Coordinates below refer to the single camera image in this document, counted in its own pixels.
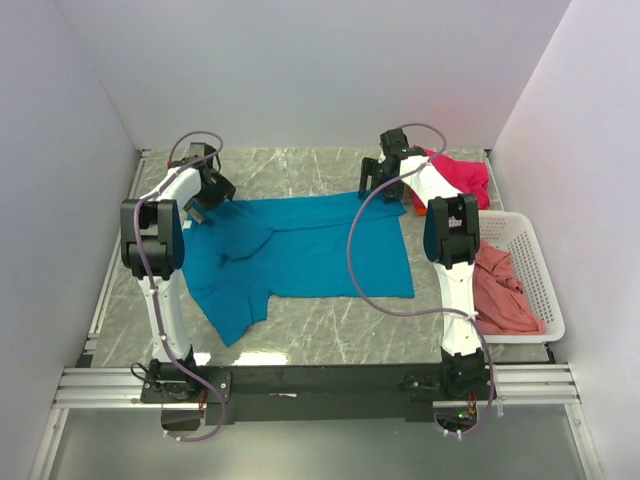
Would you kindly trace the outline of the blue t shirt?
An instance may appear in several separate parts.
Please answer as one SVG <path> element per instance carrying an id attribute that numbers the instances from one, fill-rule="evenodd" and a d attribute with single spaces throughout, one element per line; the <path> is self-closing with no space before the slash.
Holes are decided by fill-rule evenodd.
<path id="1" fill-rule="evenodd" d="M 355 192 L 233 200 L 184 229 L 182 271 L 191 297 L 227 347 L 266 320 L 271 296 L 351 297 L 347 239 L 361 207 Z M 414 286 L 399 202 L 366 207 L 352 242 L 356 279 L 369 297 L 411 298 Z"/>

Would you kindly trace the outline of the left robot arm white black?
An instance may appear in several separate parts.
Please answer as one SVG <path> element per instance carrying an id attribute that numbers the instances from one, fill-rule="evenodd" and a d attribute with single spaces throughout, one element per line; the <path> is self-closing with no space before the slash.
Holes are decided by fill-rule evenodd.
<path id="1" fill-rule="evenodd" d="M 143 293 L 152 328 L 152 360 L 144 386 L 202 388 L 193 346 L 185 330 L 179 277 L 186 259 L 181 213 L 202 224 L 205 213 L 232 200 L 235 186 L 221 174 L 219 150 L 193 142 L 167 163 L 167 174 L 148 194 L 120 205 L 120 255 Z"/>

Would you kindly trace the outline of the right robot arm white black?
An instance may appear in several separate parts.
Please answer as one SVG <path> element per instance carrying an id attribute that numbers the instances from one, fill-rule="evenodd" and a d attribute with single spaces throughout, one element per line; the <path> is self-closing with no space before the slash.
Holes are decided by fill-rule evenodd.
<path id="1" fill-rule="evenodd" d="M 356 279 L 352 242 L 357 224 L 373 200 L 399 200 L 408 187 L 426 207 L 423 249 L 440 286 L 442 306 L 419 313 L 443 315 L 438 388 L 448 398 L 464 398 L 489 381 L 484 341 L 475 325 L 473 294 L 475 257 L 480 248 L 478 201 L 454 187 L 433 165 L 442 150 L 428 154 L 411 146 L 402 126 L 383 132 L 380 146 L 379 158 L 361 162 L 358 196 L 363 203 L 348 234 L 348 272 L 361 298 L 381 311 Z"/>

